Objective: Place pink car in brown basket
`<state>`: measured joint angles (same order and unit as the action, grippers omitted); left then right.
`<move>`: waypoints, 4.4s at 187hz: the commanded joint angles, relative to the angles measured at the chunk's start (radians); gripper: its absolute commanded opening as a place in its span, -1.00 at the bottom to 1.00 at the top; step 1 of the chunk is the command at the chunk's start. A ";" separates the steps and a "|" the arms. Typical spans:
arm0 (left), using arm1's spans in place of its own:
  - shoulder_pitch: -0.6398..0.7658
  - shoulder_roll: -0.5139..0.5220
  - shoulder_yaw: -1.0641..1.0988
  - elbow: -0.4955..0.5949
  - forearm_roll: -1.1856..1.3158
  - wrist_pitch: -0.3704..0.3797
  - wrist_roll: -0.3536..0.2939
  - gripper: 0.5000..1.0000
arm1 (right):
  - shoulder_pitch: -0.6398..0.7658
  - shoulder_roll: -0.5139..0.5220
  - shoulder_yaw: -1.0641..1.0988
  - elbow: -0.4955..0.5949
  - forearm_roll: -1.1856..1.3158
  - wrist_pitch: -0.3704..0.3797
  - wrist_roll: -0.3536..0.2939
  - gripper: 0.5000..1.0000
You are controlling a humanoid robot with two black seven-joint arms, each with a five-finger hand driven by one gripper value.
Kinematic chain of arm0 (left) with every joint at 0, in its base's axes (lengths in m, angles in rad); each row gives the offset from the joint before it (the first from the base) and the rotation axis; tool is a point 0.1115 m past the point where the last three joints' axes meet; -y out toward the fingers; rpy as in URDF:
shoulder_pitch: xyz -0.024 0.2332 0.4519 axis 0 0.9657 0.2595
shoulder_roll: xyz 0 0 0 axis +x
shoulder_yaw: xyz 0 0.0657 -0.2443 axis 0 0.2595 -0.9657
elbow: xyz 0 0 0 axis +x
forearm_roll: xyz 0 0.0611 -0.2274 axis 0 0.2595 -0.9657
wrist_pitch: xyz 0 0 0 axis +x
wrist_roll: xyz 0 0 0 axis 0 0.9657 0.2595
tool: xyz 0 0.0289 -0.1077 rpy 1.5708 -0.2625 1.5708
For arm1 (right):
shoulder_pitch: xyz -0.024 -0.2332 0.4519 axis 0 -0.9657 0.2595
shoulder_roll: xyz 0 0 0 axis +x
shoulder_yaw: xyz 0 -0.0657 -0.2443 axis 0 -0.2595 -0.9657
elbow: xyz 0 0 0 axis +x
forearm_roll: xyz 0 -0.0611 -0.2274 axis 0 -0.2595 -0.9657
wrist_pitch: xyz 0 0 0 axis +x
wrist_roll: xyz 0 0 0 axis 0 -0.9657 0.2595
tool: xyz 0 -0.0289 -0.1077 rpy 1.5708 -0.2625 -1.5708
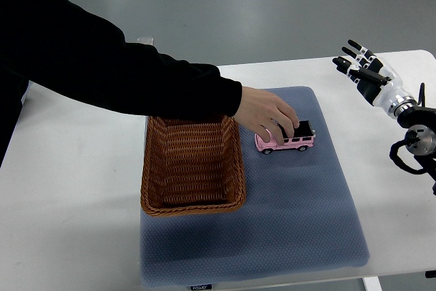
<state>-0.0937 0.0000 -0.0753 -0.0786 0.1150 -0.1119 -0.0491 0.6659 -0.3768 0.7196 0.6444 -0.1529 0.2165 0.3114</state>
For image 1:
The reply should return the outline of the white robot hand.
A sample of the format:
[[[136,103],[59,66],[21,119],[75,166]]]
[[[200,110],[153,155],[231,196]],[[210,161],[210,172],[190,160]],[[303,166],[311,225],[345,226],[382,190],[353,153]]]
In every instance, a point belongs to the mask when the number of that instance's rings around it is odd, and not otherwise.
[[[416,105],[416,100],[404,90],[402,79],[391,66],[358,42],[348,40],[347,43],[353,50],[347,47],[341,50],[350,57],[339,56],[332,62],[338,72],[359,79],[357,90],[368,103],[382,108],[387,115],[400,115]]]

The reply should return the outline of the black sleeved forearm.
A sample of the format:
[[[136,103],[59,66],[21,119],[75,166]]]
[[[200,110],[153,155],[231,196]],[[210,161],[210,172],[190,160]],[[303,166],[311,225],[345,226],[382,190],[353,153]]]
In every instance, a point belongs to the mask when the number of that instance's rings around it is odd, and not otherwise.
[[[68,0],[1,0],[1,98],[17,108],[28,82],[115,112],[194,119],[236,114],[241,83],[210,64],[125,41]]]

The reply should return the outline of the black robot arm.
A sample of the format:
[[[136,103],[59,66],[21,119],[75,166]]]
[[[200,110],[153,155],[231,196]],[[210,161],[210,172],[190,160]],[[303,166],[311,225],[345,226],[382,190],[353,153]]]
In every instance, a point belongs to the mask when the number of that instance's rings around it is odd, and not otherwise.
[[[383,109],[407,130],[404,138],[390,147],[390,159],[405,172],[434,179],[435,109],[426,106],[425,84],[420,84],[418,98],[414,98],[390,65],[358,42],[347,43],[342,51],[351,59],[335,57],[336,69],[356,84],[370,105]]]

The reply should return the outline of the person's bare hand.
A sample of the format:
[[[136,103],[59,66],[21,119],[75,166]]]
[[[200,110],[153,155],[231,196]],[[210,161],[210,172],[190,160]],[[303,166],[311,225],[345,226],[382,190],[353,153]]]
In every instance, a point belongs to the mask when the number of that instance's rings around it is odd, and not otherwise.
[[[280,97],[269,91],[242,88],[240,105],[234,120],[261,137],[264,142],[273,136],[278,144],[284,144],[279,125],[291,137],[299,127],[296,111]]]

